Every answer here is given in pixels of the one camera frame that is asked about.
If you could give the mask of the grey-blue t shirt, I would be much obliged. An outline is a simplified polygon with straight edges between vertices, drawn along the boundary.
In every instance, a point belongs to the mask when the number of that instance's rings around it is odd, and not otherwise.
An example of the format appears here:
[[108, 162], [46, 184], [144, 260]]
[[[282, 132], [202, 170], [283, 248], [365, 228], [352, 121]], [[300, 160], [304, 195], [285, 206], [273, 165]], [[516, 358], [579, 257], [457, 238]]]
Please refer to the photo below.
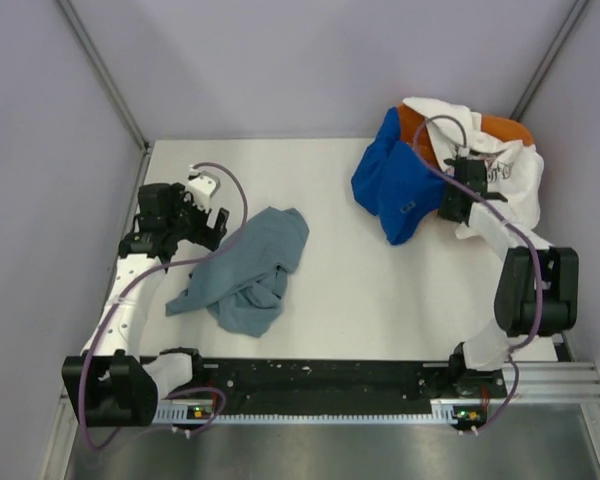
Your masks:
[[309, 233], [295, 208], [260, 211], [231, 235], [231, 249], [194, 267], [165, 313], [205, 309], [224, 330], [261, 337], [283, 311], [288, 276], [299, 267]]

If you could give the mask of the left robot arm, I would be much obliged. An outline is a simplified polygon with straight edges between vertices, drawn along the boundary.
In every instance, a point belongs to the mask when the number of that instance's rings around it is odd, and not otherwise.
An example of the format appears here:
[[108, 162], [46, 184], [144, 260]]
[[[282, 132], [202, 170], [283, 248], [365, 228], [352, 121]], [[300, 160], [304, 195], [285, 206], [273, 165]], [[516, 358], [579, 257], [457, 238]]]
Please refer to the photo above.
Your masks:
[[79, 422], [86, 427], [148, 426], [172, 391], [196, 396], [207, 374], [193, 348], [168, 349], [153, 360], [139, 347], [154, 295], [182, 241], [216, 250], [229, 213], [208, 223], [219, 181], [208, 172], [186, 184], [153, 183], [138, 190], [138, 211], [118, 247], [116, 278], [98, 327], [62, 378]]

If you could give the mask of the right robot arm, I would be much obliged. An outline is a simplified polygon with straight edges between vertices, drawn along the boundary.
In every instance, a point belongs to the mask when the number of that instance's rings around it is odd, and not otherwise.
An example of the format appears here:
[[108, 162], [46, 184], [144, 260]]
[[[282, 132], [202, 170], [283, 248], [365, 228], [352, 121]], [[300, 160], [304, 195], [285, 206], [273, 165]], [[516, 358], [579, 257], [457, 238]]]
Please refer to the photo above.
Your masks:
[[458, 345], [454, 354], [463, 361], [446, 372], [449, 388], [467, 396], [482, 385], [482, 371], [501, 368], [537, 337], [574, 327], [579, 256], [573, 248], [556, 247], [535, 234], [502, 193], [490, 192], [483, 162], [457, 156], [445, 163], [452, 174], [445, 178], [439, 216], [469, 227], [502, 262], [494, 319]]

